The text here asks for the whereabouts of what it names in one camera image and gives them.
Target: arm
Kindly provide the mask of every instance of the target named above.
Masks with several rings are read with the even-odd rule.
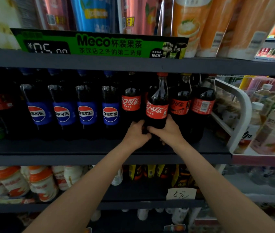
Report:
[[[153,127],[147,129],[171,146],[183,159],[225,232],[275,232],[275,221],[227,181],[185,141],[170,115],[164,129]]]
[[[143,124],[143,120],[133,122],[123,141],[50,204],[24,233],[84,232],[121,165],[151,138],[149,133],[142,134]]]

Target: green price sign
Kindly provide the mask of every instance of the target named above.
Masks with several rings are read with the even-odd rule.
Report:
[[[12,28],[26,52],[111,55],[143,58],[184,57],[188,38]]]

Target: digital price display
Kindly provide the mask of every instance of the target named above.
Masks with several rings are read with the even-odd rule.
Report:
[[[61,41],[23,40],[31,53],[71,54],[69,44]]]

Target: barcode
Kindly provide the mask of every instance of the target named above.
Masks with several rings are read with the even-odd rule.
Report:
[[[212,48],[219,48],[222,38],[224,36],[223,32],[216,32],[213,43],[212,43]]]
[[[209,101],[203,101],[200,107],[201,112],[207,112],[209,108],[210,102]]]
[[[262,42],[266,39],[266,32],[255,32],[248,48],[256,49],[259,48]]]
[[[55,16],[54,15],[47,15],[47,22],[50,25],[56,25],[56,20],[55,20]]]
[[[122,28],[125,28],[126,27],[126,18],[123,17],[122,18]]]

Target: person's left arm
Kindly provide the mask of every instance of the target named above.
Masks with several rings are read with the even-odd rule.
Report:
[[[144,121],[132,123],[123,141],[93,169],[50,204],[24,233],[82,233],[124,161],[151,134],[142,134]]]

